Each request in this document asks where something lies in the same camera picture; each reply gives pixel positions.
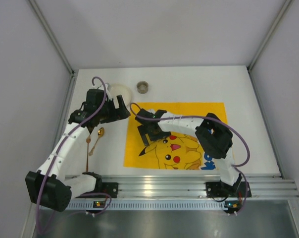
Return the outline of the yellow Pikachu placemat cloth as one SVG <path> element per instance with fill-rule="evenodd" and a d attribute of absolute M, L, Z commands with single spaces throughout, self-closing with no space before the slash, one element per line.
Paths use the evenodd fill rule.
<path fill-rule="evenodd" d="M 145 110 L 166 110 L 177 115 L 206 116 L 213 113 L 227 122 L 223 103 L 138 103 Z M 161 170 L 216 171 L 215 160 L 207 155 L 198 140 L 190 135 L 172 132 L 166 139 L 151 141 L 145 146 L 139 134 L 141 124 L 131 115 L 128 120 L 125 167 Z"/>

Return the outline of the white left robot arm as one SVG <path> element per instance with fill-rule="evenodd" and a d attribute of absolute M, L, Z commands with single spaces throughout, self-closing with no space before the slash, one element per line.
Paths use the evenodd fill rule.
<path fill-rule="evenodd" d="M 99 124 L 130 116 L 121 95 L 115 100 L 103 87 L 89 89 L 81 108 L 71 113 L 60 141 L 36 172 L 29 171 L 25 182 L 32 203 L 62 212 L 70 200 L 85 193 L 102 192 L 102 178 L 94 172 L 67 179 L 72 166 L 85 168 L 87 138 Z"/>

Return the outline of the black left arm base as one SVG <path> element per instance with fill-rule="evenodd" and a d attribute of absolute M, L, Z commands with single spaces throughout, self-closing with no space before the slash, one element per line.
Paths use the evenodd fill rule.
<path fill-rule="evenodd" d="M 107 193 L 111 198 L 117 198 L 119 184 L 117 182 L 104 182 L 102 176 L 97 175 L 94 192 Z"/>

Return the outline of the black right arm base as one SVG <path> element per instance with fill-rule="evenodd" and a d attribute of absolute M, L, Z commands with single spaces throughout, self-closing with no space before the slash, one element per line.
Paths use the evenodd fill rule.
<path fill-rule="evenodd" d="M 245 182 L 241 173 L 239 173 L 237 181 L 232 185 L 228 185 L 222 181 L 210 181 L 205 183 L 206 195 L 208 198 L 229 198 L 229 197 L 251 197 L 249 183 Z"/>

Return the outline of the white round plate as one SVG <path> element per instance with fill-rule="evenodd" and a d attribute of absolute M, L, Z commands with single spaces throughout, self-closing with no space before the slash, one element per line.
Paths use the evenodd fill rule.
<path fill-rule="evenodd" d="M 117 100 L 117 96 L 121 95 L 124 101 L 124 105 L 126 107 L 129 106 L 129 104 L 132 102 L 132 91 L 129 87 L 123 85 L 123 84 L 110 84 L 109 93 L 111 94 L 115 108 L 119 108 L 119 103 Z"/>

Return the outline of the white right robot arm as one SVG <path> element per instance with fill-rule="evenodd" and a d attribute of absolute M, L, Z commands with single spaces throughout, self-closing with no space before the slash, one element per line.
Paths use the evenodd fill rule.
<path fill-rule="evenodd" d="M 193 169 L 208 155 L 220 172 L 221 187 L 237 191 L 242 175 L 233 167 L 233 134 L 215 114 L 200 118 L 141 109 L 135 119 L 145 145 L 140 155 L 154 152 L 159 169 Z"/>

